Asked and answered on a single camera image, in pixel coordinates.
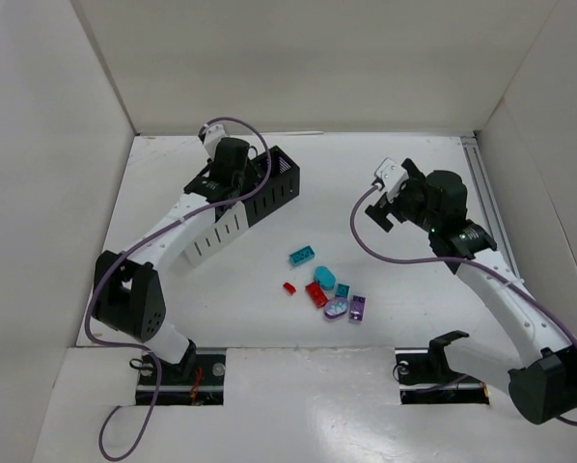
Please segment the red long lego brick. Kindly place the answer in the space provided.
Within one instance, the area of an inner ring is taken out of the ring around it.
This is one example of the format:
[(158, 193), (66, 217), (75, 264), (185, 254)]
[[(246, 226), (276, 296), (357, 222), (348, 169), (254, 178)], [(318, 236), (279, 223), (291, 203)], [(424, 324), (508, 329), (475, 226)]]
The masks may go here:
[(328, 298), (323, 289), (321, 288), (320, 284), (316, 281), (312, 281), (308, 285), (305, 286), (305, 290), (309, 295), (312, 302), (318, 309), (323, 308), (327, 302)]

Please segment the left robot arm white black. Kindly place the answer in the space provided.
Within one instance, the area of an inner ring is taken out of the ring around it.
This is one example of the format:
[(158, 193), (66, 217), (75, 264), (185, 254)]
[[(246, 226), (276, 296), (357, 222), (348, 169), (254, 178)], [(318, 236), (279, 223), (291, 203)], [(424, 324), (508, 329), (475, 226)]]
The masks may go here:
[(221, 136), (204, 143), (206, 166), (184, 187), (170, 211), (137, 243), (96, 260), (88, 321), (129, 336), (159, 362), (185, 368), (195, 354), (192, 340), (166, 318), (161, 276), (187, 250), (203, 248), (208, 234), (224, 246), (249, 228), (246, 203), (273, 172), (271, 153), (250, 155), (248, 142)]

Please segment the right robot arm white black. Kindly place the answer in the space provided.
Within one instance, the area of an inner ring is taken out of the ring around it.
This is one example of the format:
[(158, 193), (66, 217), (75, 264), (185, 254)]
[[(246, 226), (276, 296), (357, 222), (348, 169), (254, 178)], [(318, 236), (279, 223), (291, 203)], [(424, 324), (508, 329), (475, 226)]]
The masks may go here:
[(467, 216), (468, 190), (453, 172), (426, 175), (406, 158), (385, 158), (374, 172), (380, 198), (366, 214), (388, 232), (409, 222), (426, 232), (433, 253), (483, 302), (516, 352), (478, 344), (452, 331), (430, 340), (417, 366), (399, 365), (406, 384), (435, 389), (472, 377), (505, 392), (527, 421), (543, 424), (577, 408), (577, 338), (517, 279), (494, 238)]

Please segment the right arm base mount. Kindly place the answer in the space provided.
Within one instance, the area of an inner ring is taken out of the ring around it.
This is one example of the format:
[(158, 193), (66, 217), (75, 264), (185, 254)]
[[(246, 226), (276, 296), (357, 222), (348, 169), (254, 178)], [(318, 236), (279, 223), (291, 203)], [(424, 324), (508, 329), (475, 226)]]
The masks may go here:
[(429, 341), (427, 347), (395, 349), (393, 376), (398, 382), (401, 405), (489, 405), (486, 386), (478, 379), (450, 369), (445, 348), (468, 338), (451, 331)]

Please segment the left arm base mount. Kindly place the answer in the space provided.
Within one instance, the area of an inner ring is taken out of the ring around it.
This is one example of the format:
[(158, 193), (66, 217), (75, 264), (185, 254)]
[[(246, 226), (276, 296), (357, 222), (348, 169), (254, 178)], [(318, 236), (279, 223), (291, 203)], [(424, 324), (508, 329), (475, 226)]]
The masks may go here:
[[(156, 404), (159, 406), (220, 406), (224, 402), (226, 349), (198, 349), (192, 367), (181, 371), (161, 362), (162, 374)], [(150, 405), (157, 368), (149, 355), (133, 358), (129, 366), (137, 372), (135, 403)]]

